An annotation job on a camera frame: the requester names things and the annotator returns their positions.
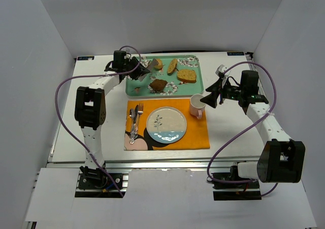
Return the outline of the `large seeded bread slice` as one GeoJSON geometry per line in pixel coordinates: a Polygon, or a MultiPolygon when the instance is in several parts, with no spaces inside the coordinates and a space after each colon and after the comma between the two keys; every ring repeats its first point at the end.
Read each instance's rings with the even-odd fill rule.
{"type": "Polygon", "coordinates": [[[196,83],[197,75],[194,70],[183,69],[177,72],[177,79],[185,83],[196,83]]]}

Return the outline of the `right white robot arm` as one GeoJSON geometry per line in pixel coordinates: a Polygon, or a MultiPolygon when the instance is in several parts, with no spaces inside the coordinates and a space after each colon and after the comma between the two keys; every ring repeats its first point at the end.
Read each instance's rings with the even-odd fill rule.
{"type": "Polygon", "coordinates": [[[231,177],[213,181],[225,184],[242,184],[259,180],[263,183],[298,183],[301,179],[305,145],[294,141],[280,126],[267,98],[259,94],[258,72],[244,70],[238,86],[232,86],[229,75],[216,71],[218,80],[206,89],[208,96],[201,102],[216,108],[223,100],[237,101],[253,122],[262,139],[264,149],[256,162],[239,162],[231,168],[231,177]]]}

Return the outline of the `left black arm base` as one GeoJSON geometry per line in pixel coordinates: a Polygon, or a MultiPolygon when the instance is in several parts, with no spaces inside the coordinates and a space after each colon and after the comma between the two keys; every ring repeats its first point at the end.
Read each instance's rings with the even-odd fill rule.
{"type": "Polygon", "coordinates": [[[76,198],[121,199],[125,195],[130,170],[108,168],[110,179],[100,169],[79,169],[75,190],[76,198]]]}

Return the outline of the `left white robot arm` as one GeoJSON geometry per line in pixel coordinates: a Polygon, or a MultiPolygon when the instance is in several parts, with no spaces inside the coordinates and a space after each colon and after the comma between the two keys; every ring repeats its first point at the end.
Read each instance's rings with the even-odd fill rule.
{"type": "Polygon", "coordinates": [[[117,50],[113,54],[113,61],[105,68],[105,75],[99,77],[92,84],[80,86],[76,92],[75,120],[78,122],[86,149],[86,168],[97,170],[104,167],[104,157],[101,144],[101,128],[106,119],[105,96],[124,78],[132,80],[143,79],[150,70],[141,64],[141,58],[117,50]]]}

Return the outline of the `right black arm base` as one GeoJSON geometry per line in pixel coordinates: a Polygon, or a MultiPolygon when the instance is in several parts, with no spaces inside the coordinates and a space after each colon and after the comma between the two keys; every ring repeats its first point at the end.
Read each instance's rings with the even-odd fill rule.
{"type": "MultiPolygon", "coordinates": [[[[238,176],[237,166],[231,166],[229,172],[212,173],[214,179],[222,181],[244,181],[247,178],[238,176]]],[[[220,183],[207,177],[207,182],[213,185],[213,199],[215,201],[254,201],[261,200],[259,182],[250,183],[220,183]]]]}

